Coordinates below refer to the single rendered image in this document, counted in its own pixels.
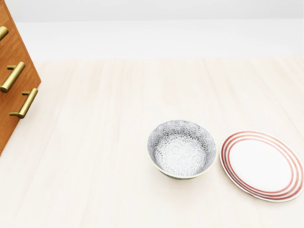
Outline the wooden drawer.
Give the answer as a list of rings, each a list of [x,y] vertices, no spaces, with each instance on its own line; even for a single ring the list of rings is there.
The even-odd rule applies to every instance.
[[[16,65],[27,59],[22,39],[15,22],[3,0],[0,0],[0,27],[5,26],[9,33],[0,42],[0,65]]]
[[[22,95],[23,91],[30,91],[38,88],[40,81],[14,85],[7,93],[0,92],[0,156],[4,151],[12,133],[20,119],[16,116],[9,116],[9,112],[18,112],[27,96]]]
[[[37,88],[41,80],[25,52],[0,54],[0,113],[20,109],[26,97],[22,92]]]

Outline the wooden cabinet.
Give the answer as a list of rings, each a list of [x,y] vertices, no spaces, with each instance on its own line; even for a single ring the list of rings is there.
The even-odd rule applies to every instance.
[[[0,0],[0,156],[40,83],[5,0]]]

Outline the white plate with red rings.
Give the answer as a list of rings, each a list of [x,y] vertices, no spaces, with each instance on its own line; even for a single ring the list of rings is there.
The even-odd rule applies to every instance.
[[[304,192],[304,166],[298,155],[269,134],[236,132],[224,140],[219,159],[230,180],[258,199],[286,202]]]

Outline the grey floral patterned bowl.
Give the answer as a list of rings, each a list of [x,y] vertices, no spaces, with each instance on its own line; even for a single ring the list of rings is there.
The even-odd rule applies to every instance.
[[[217,156],[211,134],[197,123],[186,120],[158,125],[148,137],[147,150],[156,169],[177,180],[202,175]]]

